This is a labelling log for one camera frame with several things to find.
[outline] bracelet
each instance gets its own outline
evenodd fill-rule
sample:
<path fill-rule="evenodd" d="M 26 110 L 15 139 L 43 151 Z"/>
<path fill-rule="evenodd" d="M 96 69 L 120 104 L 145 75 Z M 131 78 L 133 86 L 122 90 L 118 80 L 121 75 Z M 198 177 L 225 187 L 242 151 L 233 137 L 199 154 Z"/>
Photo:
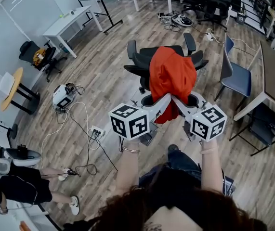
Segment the bracelet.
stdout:
<path fill-rule="evenodd" d="M 214 148 L 210 148 L 210 149 L 206 149 L 206 150 L 201 150 L 200 151 L 200 154 L 209 154 L 211 152 L 214 152 L 215 150 L 217 150 L 217 147 L 214 147 Z"/>
<path fill-rule="evenodd" d="M 140 152 L 140 150 L 131 150 L 131 149 L 128 149 L 127 147 L 124 147 L 124 146 L 122 146 L 121 148 L 125 151 L 132 152 L 132 153 L 139 153 Z"/>

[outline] white cube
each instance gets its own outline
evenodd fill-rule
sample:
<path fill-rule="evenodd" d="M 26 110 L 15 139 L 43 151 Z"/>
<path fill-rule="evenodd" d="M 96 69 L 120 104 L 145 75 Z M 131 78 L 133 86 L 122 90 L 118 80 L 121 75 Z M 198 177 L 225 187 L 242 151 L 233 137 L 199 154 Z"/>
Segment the white cube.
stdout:
<path fill-rule="evenodd" d="M 192 115 L 190 132 L 210 141 L 224 132 L 227 115 L 217 106 Z"/>
<path fill-rule="evenodd" d="M 149 132 L 147 110 L 121 103 L 108 112 L 113 131 L 126 140 L 133 140 Z"/>
<path fill-rule="evenodd" d="M 14 77 L 6 72 L 0 80 L 0 100 L 5 100 L 9 96 L 13 84 Z"/>

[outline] red cloth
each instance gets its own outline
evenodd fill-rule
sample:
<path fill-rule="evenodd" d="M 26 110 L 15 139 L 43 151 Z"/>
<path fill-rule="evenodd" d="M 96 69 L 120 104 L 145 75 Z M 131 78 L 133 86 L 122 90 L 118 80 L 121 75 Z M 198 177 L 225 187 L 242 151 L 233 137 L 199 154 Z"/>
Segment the red cloth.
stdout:
<path fill-rule="evenodd" d="M 191 57 L 182 57 L 168 47 L 158 48 L 150 62 L 150 91 L 153 102 L 170 93 L 187 103 L 195 81 L 196 70 Z M 178 114 L 176 104 L 171 101 L 165 112 L 157 118 L 157 123 L 171 121 Z"/>

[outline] blue chair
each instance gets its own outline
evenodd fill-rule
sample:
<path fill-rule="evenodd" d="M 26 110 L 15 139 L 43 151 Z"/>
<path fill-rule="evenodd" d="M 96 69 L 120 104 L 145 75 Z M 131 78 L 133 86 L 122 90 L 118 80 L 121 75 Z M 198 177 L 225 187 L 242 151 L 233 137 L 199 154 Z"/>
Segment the blue chair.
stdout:
<path fill-rule="evenodd" d="M 244 96 L 243 100 L 237 106 L 237 110 L 244 103 L 245 99 L 251 94 L 252 76 L 249 70 L 229 60 L 228 53 L 233 48 L 233 46 L 234 42 L 227 34 L 225 34 L 224 56 L 220 77 L 222 87 L 214 101 L 216 101 L 218 97 L 222 94 L 225 87 L 231 90 L 235 90 Z"/>

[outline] chair armrest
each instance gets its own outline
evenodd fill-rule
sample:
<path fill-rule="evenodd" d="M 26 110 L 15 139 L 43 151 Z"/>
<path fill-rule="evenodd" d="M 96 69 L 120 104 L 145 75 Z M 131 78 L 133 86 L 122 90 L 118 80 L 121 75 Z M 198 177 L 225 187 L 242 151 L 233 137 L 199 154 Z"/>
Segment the chair armrest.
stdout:
<path fill-rule="evenodd" d="M 192 54 L 193 51 L 196 51 L 195 40 L 190 33 L 184 33 L 183 36 L 187 46 L 187 55 L 189 56 Z"/>
<path fill-rule="evenodd" d="M 127 50 L 128 50 L 129 59 L 133 59 L 133 54 L 137 52 L 136 51 L 136 41 L 135 40 L 130 40 L 128 42 Z"/>
<path fill-rule="evenodd" d="M 51 48 L 51 46 L 50 46 L 50 40 L 47 41 L 44 45 L 47 45 L 48 48 Z"/>

